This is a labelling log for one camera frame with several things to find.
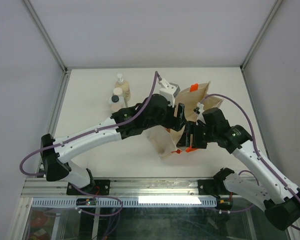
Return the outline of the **beige canvas bag orange handles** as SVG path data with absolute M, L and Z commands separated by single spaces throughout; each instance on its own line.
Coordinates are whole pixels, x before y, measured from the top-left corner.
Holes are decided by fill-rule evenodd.
M 207 95 L 210 84 L 211 82 L 202 84 L 196 83 L 178 93 L 175 98 L 175 103 L 182 103 L 185 105 L 186 120 L 197 120 L 198 115 L 194 112 L 194 109 L 197 107 L 197 103 Z M 159 158 L 165 160 L 172 154 L 180 154 L 183 151 L 189 153 L 195 150 L 191 146 L 185 147 L 180 143 L 184 131 L 184 128 L 177 132 L 172 129 L 165 129 L 162 126 L 156 126 L 150 129 L 147 138 L 157 152 Z

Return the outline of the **cream pump lotion bottle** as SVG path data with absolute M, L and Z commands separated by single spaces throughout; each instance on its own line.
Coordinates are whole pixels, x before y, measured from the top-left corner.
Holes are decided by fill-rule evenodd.
M 115 83 L 115 87 L 121 88 L 123 91 L 124 99 L 128 102 L 131 99 L 130 94 L 130 85 L 129 82 L 123 78 L 123 74 L 117 74 L 117 81 Z

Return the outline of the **green bottle beige cap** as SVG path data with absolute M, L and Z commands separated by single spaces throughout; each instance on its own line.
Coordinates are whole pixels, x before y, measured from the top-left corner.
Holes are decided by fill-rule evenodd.
M 121 103 L 121 102 L 113 103 L 110 106 L 110 109 L 111 109 L 112 113 L 115 113 L 115 112 L 119 111 L 122 108 L 124 108 L 124 103 Z

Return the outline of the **yellow bottle beige round cap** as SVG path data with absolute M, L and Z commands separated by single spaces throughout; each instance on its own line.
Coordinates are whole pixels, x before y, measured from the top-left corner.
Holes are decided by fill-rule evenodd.
M 113 95 L 123 97 L 124 100 L 126 99 L 125 93 L 124 93 L 123 89 L 120 87 L 118 87 L 118 88 L 116 87 L 113 89 Z

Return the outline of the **white bottle black cap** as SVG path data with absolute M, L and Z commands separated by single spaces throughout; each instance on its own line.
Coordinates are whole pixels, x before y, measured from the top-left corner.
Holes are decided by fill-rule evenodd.
M 120 104 L 120 96 L 118 95 L 112 95 L 109 100 L 108 100 L 108 104 L 110 106 L 112 105 L 119 105 Z

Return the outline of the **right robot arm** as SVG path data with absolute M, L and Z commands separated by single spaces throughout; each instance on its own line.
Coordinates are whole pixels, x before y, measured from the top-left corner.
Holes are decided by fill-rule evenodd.
M 234 192 L 261 209 L 277 229 L 284 231 L 294 227 L 300 218 L 300 187 L 262 154 L 242 126 L 231 126 L 219 108 L 203 112 L 196 108 L 194 112 L 199 119 L 193 122 L 186 120 L 183 109 L 177 110 L 177 126 L 184 127 L 181 143 L 195 149 L 217 143 L 242 162 L 261 183 L 245 181 L 232 169 L 224 167 L 213 176 L 206 192 L 215 197 L 227 191 Z

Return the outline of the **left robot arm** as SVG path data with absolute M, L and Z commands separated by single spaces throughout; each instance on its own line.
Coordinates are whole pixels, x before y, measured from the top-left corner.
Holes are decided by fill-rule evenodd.
M 153 94 L 142 103 L 122 108 L 81 133 L 62 138 L 46 134 L 41 138 L 44 150 L 40 154 L 46 180 L 65 180 L 83 194 L 89 194 L 95 187 L 91 170 L 78 166 L 73 158 L 98 146 L 140 135 L 156 126 L 179 131 L 185 124 L 184 104 L 172 105 L 162 95 Z

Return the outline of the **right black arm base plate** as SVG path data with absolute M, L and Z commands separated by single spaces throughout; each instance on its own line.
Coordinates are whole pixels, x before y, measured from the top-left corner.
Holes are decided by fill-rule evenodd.
M 230 195 L 230 192 L 225 188 L 224 184 L 220 181 L 210 179 L 199 179 L 197 180 L 198 193 L 199 195 Z

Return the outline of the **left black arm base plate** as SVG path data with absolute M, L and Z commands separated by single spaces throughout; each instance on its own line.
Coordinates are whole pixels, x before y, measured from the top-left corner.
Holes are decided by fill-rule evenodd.
M 88 195 L 102 195 L 108 196 L 110 190 L 110 180 L 109 179 L 94 179 L 94 183 L 89 184 L 88 186 L 80 189 L 81 191 L 87 193 Z M 72 184 L 68 183 L 66 194 L 69 196 L 85 195 L 81 193 Z

